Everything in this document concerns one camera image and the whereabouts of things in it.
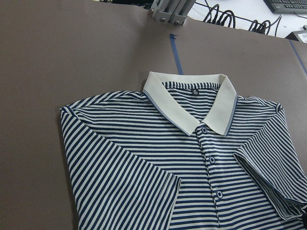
black keyboard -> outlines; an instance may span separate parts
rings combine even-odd
[[[307,0],[264,0],[273,13],[307,13]]]

sleeve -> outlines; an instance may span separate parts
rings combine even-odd
[[[284,109],[240,146],[234,157],[284,220],[300,218],[307,206],[307,178],[291,141]]]
[[[178,176],[98,135],[70,108],[61,125],[79,229],[168,229]]]

blue tape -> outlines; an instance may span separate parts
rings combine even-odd
[[[170,34],[169,38],[171,40],[171,45],[172,45],[173,54],[174,54],[175,62],[176,62],[176,65],[177,65],[178,73],[180,75],[183,75],[183,71],[182,71],[182,68],[181,68],[179,55],[178,55],[177,48],[176,48],[175,36],[177,36],[177,35]]]
[[[302,66],[302,68],[303,68],[303,71],[305,72],[305,74],[306,74],[306,76],[307,76],[307,70],[306,70],[306,68],[305,68],[305,66],[304,66],[304,64],[303,64],[302,59],[301,59],[300,56],[298,55],[297,50],[296,50],[296,48],[294,47],[292,41],[289,40],[289,42],[290,42],[290,44],[291,44],[291,46],[292,46],[292,49],[293,49],[293,51],[294,51],[294,53],[295,53],[295,55],[296,55],[296,57],[297,57],[299,63],[301,64],[301,66]]]

polo shirt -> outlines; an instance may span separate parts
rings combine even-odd
[[[303,230],[307,178],[281,104],[226,75],[150,72],[60,110],[82,230]]]

button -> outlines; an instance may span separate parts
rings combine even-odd
[[[214,163],[215,163],[214,157],[210,157],[210,163],[211,163],[211,164],[214,164]]]
[[[203,128],[201,129],[201,131],[202,131],[203,133],[207,133],[207,129],[206,129],[205,127],[203,127]]]
[[[217,192],[217,197],[221,199],[223,197],[223,193],[221,191],[218,191]]]

